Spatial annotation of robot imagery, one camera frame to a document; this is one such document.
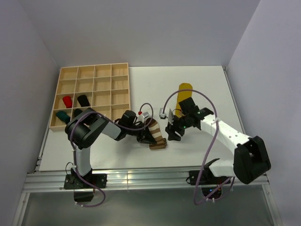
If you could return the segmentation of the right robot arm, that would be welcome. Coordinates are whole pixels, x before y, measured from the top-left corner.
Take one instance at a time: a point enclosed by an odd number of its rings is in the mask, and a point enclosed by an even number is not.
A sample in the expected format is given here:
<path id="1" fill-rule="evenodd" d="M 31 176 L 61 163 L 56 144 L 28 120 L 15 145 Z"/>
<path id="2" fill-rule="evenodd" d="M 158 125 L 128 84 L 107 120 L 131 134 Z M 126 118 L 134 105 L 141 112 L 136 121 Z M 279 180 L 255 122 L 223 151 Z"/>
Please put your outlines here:
<path id="1" fill-rule="evenodd" d="M 180 141 L 185 130 L 194 127 L 212 135 L 232 153 L 232 160 L 213 159 L 203 168 L 201 183 L 214 184 L 219 179 L 237 178 L 250 184 L 271 169 L 265 143 L 259 136 L 250 137 L 219 120 L 208 108 L 199 109 L 191 97 L 179 103 L 182 116 L 170 110 L 165 131 L 169 141 Z"/>

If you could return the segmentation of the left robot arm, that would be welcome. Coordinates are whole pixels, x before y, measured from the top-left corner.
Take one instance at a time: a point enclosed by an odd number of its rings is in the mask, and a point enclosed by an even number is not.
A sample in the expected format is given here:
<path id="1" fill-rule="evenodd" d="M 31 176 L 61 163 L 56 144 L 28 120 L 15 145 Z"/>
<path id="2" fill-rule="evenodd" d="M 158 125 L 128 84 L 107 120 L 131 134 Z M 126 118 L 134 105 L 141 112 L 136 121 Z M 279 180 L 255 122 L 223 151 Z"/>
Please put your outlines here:
<path id="1" fill-rule="evenodd" d="M 139 143 L 156 144 L 149 125 L 149 123 L 137 122 L 137 116 L 131 110 L 126 110 L 116 121 L 110 120 L 90 107 L 78 114 L 65 127 L 65 133 L 75 152 L 73 155 L 75 157 L 73 171 L 77 174 L 75 183 L 81 188 L 90 186 L 92 182 L 90 147 L 101 134 L 115 141 L 131 135 L 136 137 Z"/>

